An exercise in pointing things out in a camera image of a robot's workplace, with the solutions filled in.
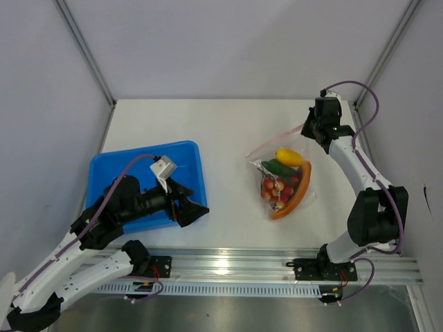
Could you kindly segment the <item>yellow toy pepper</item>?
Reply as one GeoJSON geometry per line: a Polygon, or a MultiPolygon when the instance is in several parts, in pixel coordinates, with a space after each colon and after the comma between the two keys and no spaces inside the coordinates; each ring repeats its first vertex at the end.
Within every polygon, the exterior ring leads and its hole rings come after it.
{"type": "Polygon", "coordinates": [[[275,152],[275,159],[287,167],[300,167],[305,161],[298,152],[283,148],[275,152]]]}

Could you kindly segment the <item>orange toy meat slice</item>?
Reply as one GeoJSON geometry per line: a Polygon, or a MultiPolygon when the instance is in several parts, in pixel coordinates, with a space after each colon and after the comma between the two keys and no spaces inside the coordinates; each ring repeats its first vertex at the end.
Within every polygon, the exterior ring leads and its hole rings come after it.
{"type": "Polygon", "coordinates": [[[282,209],[270,214],[271,220],[278,220],[286,217],[300,205],[305,197],[311,180],[311,163],[308,160],[305,160],[302,162],[300,168],[302,170],[302,178],[299,182],[298,189],[282,209]]]}

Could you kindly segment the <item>clear zip top bag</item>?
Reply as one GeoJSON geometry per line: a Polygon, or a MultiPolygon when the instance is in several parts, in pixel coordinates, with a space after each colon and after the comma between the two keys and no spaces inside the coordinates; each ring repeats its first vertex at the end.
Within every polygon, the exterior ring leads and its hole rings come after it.
{"type": "Polygon", "coordinates": [[[266,216],[277,221],[310,204],[312,164],[309,142],[299,125],[262,143],[246,155],[266,216]]]}

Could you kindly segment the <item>blue plastic bin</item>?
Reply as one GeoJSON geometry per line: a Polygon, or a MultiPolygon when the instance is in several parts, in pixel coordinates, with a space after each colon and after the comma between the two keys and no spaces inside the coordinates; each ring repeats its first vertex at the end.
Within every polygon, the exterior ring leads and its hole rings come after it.
{"type": "MultiPolygon", "coordinates": [[[[194,191],[189,199],[195,203],[207,206],[206,188],[201,166],[198,145],[191,140],[171,142],[168,144],[140,147],[122,151],[113,151],[95,156],[89,165],[89,178],[85,207],[93,205],[103,195],[106,187],[112,184],[124,168],[135,157],[141,154],[164,156],[172,160],[177,166],[171,177],[176,182],[194,191]]],[[[138,161],[127,172],[135,176],[142,190],[150,189],[155,185],[155,176],[150,170],[152,159],[144,158],[138,161]]],[[[166,227],[179,227],[177,223],[169,220],[165,212],[158,212],[124,226],[125,234],[155,230],[166,227]]]]}

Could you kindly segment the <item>green toy cucumber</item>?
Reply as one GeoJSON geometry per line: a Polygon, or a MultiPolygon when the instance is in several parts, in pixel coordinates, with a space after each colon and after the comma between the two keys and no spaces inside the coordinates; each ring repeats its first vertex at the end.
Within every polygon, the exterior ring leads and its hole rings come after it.
{"type": "Polygon", "coordinates": [[[276,159],[271,159],[268,161],[262,161],[261,165],[272,174],[280,177],[292,177],[297,176],[298,171],[292,167],[283,165],[276,159]]]}

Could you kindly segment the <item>red toy strawberry bunch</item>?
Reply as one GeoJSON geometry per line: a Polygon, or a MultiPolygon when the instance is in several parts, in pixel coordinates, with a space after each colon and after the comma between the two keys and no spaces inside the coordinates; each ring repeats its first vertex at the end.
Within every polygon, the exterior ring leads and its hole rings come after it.
{"type": "Polygon", "coordinates": [[[260,196],[274,211],[282,209],[298,189],[298,176],[263,176],[260,183],[260,196]]]}

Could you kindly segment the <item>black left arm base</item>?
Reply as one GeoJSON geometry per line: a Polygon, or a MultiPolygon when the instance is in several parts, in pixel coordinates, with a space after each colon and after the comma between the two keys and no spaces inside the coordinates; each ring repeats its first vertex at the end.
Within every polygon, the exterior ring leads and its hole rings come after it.
{"type": "Polygon", "coordinates": [[[138,270],[132,273],[132,275],[137,277],[151,277],[155,279],[169,279],[171,271],[171,256],[152,256],[149,263],[143,263],[138,270]]]}

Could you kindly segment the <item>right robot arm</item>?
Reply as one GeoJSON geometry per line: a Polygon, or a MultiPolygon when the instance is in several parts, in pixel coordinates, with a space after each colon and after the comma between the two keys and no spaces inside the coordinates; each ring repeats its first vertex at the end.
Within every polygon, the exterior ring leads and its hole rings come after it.
{"type": "Polygon", "coordinates": [[[373,165],[357,144],[357,133],[341,124],[341,101],[320,96],[309,108],[301,134],[315,140],[341,168],[356,200],[347,218],[347,230],[323,245],[316,258],[316,271],[331,279],[341,265],[356,261],[368,251],[397,254],[404,240],[408,207],[405,187],[395,187],[373,165]]]}

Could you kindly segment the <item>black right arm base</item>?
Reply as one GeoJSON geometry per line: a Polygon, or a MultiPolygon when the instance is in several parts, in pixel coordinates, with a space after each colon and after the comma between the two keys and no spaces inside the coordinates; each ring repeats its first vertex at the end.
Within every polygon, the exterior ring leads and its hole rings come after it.
{"type": "Polygon", "coordinates": [[[347,262],[334,264],[320,259],[293,259],[285,266],[292,268],[298,281],[356,282],[358,280],[355,264],[347,262]]]}

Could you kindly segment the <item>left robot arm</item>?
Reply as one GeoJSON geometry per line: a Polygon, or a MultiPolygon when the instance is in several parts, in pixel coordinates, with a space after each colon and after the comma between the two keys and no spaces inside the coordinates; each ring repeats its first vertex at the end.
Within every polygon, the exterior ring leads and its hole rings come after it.
{"type": "Polygon", "coordinates": [[[184,228],[209,213],[189,198],[194,194],[172,179],[141,190],[134,176],[120,176],[71,224],[62,242],[23,278],[6,321],[11,331],[42,331],[81,297],[119,277],[153,280],[152,256],[139,240],[129,240],[112,256],[81,273],[89,258],[123,236],[127,223],[164,212],[184,228]]]}

